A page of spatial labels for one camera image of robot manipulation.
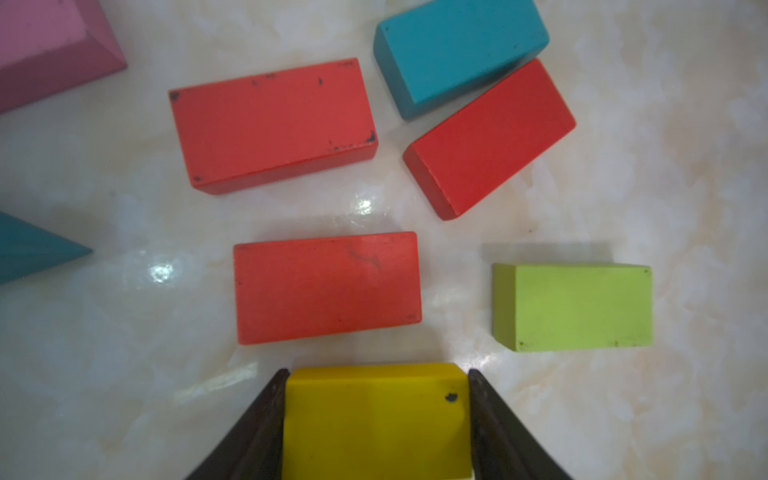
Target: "red rectangular block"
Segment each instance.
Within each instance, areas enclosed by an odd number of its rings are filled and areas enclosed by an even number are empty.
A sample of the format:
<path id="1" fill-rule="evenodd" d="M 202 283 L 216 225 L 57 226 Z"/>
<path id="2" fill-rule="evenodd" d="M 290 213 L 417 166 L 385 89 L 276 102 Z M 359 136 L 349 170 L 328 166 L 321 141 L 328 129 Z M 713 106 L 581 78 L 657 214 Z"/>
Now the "red rectangular block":
<path id="1" fill-rule="evenodd" d="M 379 146 L 356 58 L 169 96 L 190 182 L 209 194 L 368 160 Z"/>
<path id="2" fill-rule="evenodd" d="M 422 320 L 413 232 L 242 243 L 234 265 L 243 345 Z"/>
<path id="3" fill-rule="evenodd" d="M 125 67 L 98 0 L 0 0 L 0 112 Z"/>
<path id="4" fill-rule="evenodd" d="M 413 142 L 403 160 L 438 216 L 451 220 L 575 127 L 536 59 Z"/>

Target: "red wooden block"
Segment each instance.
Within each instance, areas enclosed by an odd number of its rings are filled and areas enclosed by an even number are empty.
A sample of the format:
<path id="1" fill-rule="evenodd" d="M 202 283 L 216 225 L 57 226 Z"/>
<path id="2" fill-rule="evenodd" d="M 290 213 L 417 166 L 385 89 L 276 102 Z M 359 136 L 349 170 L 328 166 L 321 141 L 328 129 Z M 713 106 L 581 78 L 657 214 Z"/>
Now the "red wooden block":
<path id="1" fill-rule="evenodd" d="M 575 127 L 537 59 L 413 142 L 403 160 L 435 212 L 451 220 Z"/>
<path id="2" fill-rule="evenodd" d="M 190 182 L 209 194 L 368 160 L 379 146 L 356 58 L 169 96 Z"/>
<path id="3" fill-rule="evenodd" d="M 234 263 L 243 345 L 422 320 L 413 232 L 243 243 Z"/>

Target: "teal triangular block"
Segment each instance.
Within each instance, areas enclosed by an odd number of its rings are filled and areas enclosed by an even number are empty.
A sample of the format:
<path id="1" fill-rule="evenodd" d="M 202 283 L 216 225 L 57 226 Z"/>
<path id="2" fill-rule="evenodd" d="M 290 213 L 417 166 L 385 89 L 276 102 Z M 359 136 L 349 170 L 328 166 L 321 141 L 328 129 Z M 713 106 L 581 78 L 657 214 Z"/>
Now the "teal triangular block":
<path id="1" fill-rule="evenodd" d="M 0 212 L 0 285 L 80 258 L 91 251 Z"/>

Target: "yellow wooden block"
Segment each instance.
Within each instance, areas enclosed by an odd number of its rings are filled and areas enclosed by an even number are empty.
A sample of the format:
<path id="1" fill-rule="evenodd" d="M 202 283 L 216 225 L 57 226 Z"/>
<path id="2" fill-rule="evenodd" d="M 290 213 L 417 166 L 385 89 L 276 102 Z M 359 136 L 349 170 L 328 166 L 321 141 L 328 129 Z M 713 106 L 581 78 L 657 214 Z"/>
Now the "yellow wooden block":
<path id="1" fill-rule="evenodd" d="M 471 476 L 469 382 L 456 365 L 299 369 L 288 378 L 283 480 Z"/>

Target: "dark spot on block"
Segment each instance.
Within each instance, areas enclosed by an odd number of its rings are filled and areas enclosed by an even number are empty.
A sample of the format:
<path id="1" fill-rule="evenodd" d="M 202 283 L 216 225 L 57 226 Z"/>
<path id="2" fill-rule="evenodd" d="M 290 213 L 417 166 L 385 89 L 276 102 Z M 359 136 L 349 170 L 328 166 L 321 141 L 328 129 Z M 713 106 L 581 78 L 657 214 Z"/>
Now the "dark spot on block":
<path id="1" fill-rule="evenodd" d="M 365 255 L 361 255 L 360 253 L 357 253 L 352 247 L 347 247 L 346 251 L 349 253 L 349 256 L 355 260 L 360 260 L 361 262 L 370 263 L 371 265 L 375 266 L 378 270 L 382 269 L 381 263 L 379 262 L 379 257 L 377 255 L 366 257 Z"/>

